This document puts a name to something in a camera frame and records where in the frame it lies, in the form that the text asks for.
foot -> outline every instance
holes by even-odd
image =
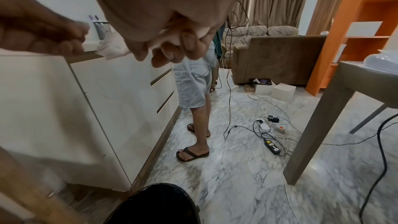
[[[189,124],[187,127],[188,127],[192,132],[195,132],[194,124]],[[206,137],[209,137],[210,134],[211,134],[211,133],[210,133],[209,129],[207,129]]]
[[[206,154],[209,152],[209,146],[208,145],[198,145],[198,143],[188,147],[188,150],[198,156]],[[186,152],[183,152],[184,150],[178,150],[180,158],[184,159],[185,161],[192,159],[193,157]]]

hand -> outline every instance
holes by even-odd
[[[198,38],[193,31],[181,34],[181,46],[164,43],[153,51],[152,65],[180,62],[203,57],[216,30],[232,9],[235,0],[97,0],[107,20],[122,35],[137,60],[148,54],[146,42],[162,29],[172,27],[179,17],[186,17],[203,27],[211,27],[207,35]]]
[[[86,23],[58,15],[36,0],[0,0],[0,48],[62,56],[84,52]]]

black trash bin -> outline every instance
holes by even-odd
[[[147,186],[121,203],[105,224],[200,224],[191,197],[179,186],[159,183]]]

marble floor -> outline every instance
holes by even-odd
[[[223,74],[226,72],[221,69],[221,79],[225,79]],[[147,184],[166,182],[182,187],[199,206],[203,224],[298,223],[286,194],[302,224],[359,223],[358,213],[364,197],[383,170],[376,137],[358,145],[322,145],[297,184],[288,185],[286,193],[281,164],[285,166],[290,156],[274,156],[260,138],[242,127],[233,128],[224,140],[230,97],[225,86],[223,83],[223,88],[211,94],[210,156],[189,163],[177,161],[175,152],[195,142],[195,136],[186,129],[187,124],[192,123],[192,115],[189,110],[183,110]],[[239,87],[231,93],[230,126],[251,128],[257,118],[271,114],[288,117],[303,131],[320,99],[320,95],[313,97],[303,88],[297,88],[290,102],[262,97],[287,115],[266,101],[250,99],[243,87]],[[374,135],[381,122],[398,110],[385,110],[355,135],[348,132],[380,105],[356,93],[324,143],[354,143]],[[286,130],[289,138],[299,140],[297,130],[290,125],[286,125]],[[388,172],[365,209],[367,224],[398,223],[397,136],[398,124],[381,134]],[[294,150],[296,143],[289,141],[286,145]]]

flip-flop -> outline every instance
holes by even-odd
[[[177,159],[180,160],[181,162],[190,162],[190,161],[193,161],[193,160],[198,159],[198,158],[206,158],[206,157],[208,157],[209,154],[210,154],[210,151],[208,151],[207,153],[198,156],[198,155],[196,155],[195,153],[190,152],[190,151],[188,150],[188,147],[185,147],[184,150],[183,150],[182,152],[185,152],[186,154],[190,155],[192,158],[191,158],[191,159],[188,159],[188,160],[184,160],[184,159],[182,159],[182,158],[179,156],[180,152],[177,151],[176,157],[177,157]]]
[[[191,129],[191,128],[189,127],[190,125],[192,125],[192,128],[194,128],[194,124],[189,124],[189,125],[187,125],[187,129],[188,129],[190,132],[195,133],[195,130],[194,130],[194,129]]]

